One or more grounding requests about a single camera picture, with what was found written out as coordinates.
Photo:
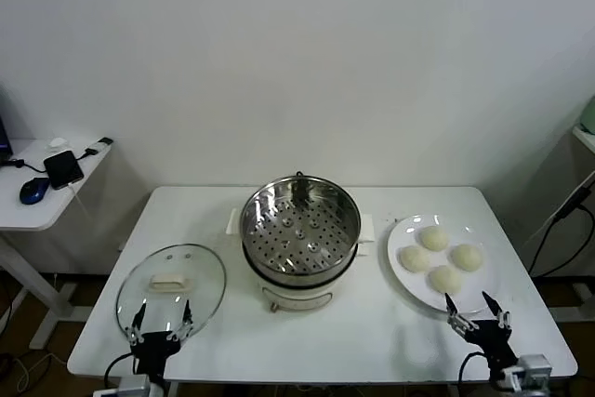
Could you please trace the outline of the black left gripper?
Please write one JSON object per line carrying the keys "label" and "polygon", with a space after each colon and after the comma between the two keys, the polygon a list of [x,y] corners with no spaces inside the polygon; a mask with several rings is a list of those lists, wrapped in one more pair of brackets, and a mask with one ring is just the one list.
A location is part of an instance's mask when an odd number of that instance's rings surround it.
{"label": "black left gripper", "polygon": [[126,328],[126,339],[131,346],[131,353],[136,360],[134,372],[145,375],[149,381],[161,388],[165,387],[165,365],[167,359],[177,354],[181,340],[192,334],[192,310],[190,301],[185,302],[181,323],[171,331],[150,332],[142,335],[141,326],[146,311],[143,303],[134,315],[132,324]]}

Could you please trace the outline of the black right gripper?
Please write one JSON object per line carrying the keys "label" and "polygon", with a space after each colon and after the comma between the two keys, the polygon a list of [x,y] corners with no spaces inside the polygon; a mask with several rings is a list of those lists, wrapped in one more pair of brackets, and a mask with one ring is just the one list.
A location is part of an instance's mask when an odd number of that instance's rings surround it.
{"label": "black right gripper", "polygon": [[509,345],[509,312],[504,311],[485,291],[483,298],[496,320],[468,320],[458,312],[452,298],[445,294],[447,322],[455,331],[466,331],[464,339],[482,350],[490,370],[490,378],[500,380],[504,378],[504,369],[517,364],[517,356]]}

